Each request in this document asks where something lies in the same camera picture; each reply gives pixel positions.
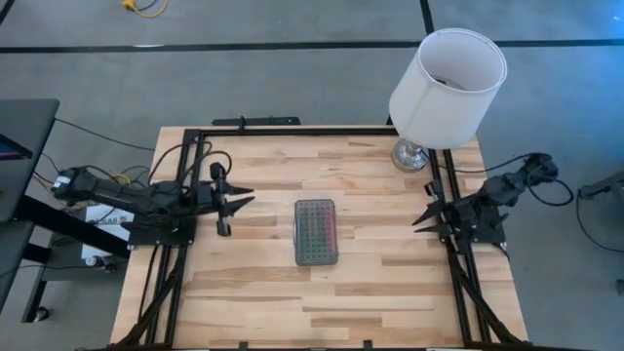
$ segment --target black line on floor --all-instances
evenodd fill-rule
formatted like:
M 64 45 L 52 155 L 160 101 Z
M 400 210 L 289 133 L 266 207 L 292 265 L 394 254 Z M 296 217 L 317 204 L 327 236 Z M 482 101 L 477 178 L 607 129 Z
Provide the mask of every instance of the black line on floor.
M 405 49 L 416 48 L 419 41 L 328 41 L 277 43 L 180 44 L 159 46 L 74 46 L 74 47 L 9 47 L 0 54 L 87 54 L 87 53 L 175 53 L 214 51 L 273 51 L 329 49 Z
M 0 25 L 2 25 L 2 22 L 4 21 L 4 19 L 9 14 L 9 11 L 11 11 L 11 7 L 13 7 L 13 4 L 15 2 L 16 2 L 16 0 L 7 0 L 7 2 L 4 3 L 4 6 L 2 7 L 2 10 L 0 10 Z
M 429 0 L 420 0 L 420 10 L 422 11 L 422 20 L 425 23 L 425 31 L 428 34 L 436 31 L 433 26 L 433 18 L 431 17 L 431 8 L 429 7 Z
M 620 47 L 624 39 L 565 39 L 565 40 L 498 40 L 501 48 L 580 48 Z
M 501 48 L 582 48 L 623 47 L 624 39 L 583 40 L 499 40 Z M 334 41 L 234 44 L 180 44 L 160 46 L 73 46 L 73 47 L 7 47 L 0 54 L 89 54 L 89 53 L 191 53 L 220 51 L 335 50 L 335 49 L 409 49 L 420 41 Z

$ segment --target desk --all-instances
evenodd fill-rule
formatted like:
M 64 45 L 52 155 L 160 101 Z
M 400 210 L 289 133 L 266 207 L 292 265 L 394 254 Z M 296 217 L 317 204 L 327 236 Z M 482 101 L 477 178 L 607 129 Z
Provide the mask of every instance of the desk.
M 154 160 L 181 143 L 183 132 L 163 128 Z M 366 339 L 375 347 L 462 344 L 445 248 L 436 235 L 413 233 L 410 226 L 431 201 L 423 185 L 432 174 L 404 174 L 392 165 L 397 136 L 208 140 L 232 156 L 228 180 L 254 188 L 255 200 L 230 220 L 230 238 L 216 235 L 213 214 L 199 218 L 174 347 L 230 348 L 239 341 L 251 348 L 362 347 Z M 484 166 L 476 141 L 453 154 L 458 169 Z M 217 155 L 205 161 L 200 179 L 209 178 L 213 161 L 225 162 Z M 178 155 L 165 159 L 155 180 L 175 178 L 177 162 Z M 479 189 L 485 175 L 458 178 L 465 195 Z M 336 266 L 295 265 L 293 206 L 299 199 L 334 200 Z M 512 333 L 526 338 L 507 259 L 492 246 L 475 245 L 474 251 L 486 301 Z M 131 254 L 111 342 L 137 320 L 151 252 L 145 247 Z M 467 305 L 477 339 L 474 308 Z M 163 306 L 157 341 L 163 339 L 169 303 Z
M 56 262 L 66 261 L 56 259 L 62 254 L 52 255 L 50 248 L 28 243 L 35 225 L 121 257 L 129 256 L 126 241 L 24 194 L 58 108 L 59 102 L 54 99 L 0 100 L 0 132 L 32 152 L 29 159 L 0 161 L 0 311 L 23 258 L 53 267 Z M 51 271 L 40 272 L 23 322 L 34 320 L 46 282 L 62 274 Z

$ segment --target yellow cable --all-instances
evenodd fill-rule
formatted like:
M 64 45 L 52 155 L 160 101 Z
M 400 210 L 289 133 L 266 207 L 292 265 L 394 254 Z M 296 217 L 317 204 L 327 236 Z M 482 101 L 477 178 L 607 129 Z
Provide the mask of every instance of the yellow cable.
M 130 185 L 132 183 L 132 181 L 130 180 L 130 178 L 127 175 L 124 174 L 116 174 L 113 175 L 113 177 L 117 180 L 119 180 L 118 178 L 122 178 L 123 180 L 126 181 L 126 184 Z
M 128 10 L 134 11 L 135 14 L 146 18 L 146 19 L 155 19 L 157 17 L 159 17 L 163 12 L 165 12 L 165 10 L 167 9 L 167 5 L 169 5 L 169 0 L 165 0 L 165 4 L 163 5 L 163 7 L 158 10 L 157 13 L 153 14 L 153 15 L 148 15 L 148 14 L 144 14 L 143 12 L 139 11 L 137 9 L 137 4 L 135 4 L 135 0 L 124 0 L 121 5 L 123 7 L 125 7 Z

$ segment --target table leg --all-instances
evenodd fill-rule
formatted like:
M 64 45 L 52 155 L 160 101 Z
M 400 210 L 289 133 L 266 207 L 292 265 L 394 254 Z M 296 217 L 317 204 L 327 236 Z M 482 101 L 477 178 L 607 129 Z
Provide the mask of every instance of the table leg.
M 30 298 L 28 299 L 28 303 L 26 304 L 26 309 L 23 312 L 23 317 L 21 317 L 22 323 L 32 323 L 35 321 L 35 317 L 37 316 L 37 309 L 41 304 L 41 297 L 43 297 L 43 292 L 46 289 L 46 285 L 48 285 L 48 281 L 39 280 L 37 286 L 30 293 Z
M 28 243 L 21 258 L 39 263 L 46 263 L 48 262 L 51 251 L 51 249 Z
M 38 200 L 24 195 L 16 211 L 18 219 L 31 220 L 59 234 L 71 237 L 96 249 L 129 258 L 128 243 L 96 226 L 59 211 Z

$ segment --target chair wheel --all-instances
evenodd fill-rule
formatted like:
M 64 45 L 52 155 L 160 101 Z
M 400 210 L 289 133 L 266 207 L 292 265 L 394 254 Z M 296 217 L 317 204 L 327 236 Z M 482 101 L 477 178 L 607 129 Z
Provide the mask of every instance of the chair wheel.
M 35 322 L 45 321 L 49 317 L 50 317 L 50 311 L 48 311 L 46 307 L 39 306 L 37 308 L 37 313 L 35 314 L 35 320 L 32 322 L 35 323 Z

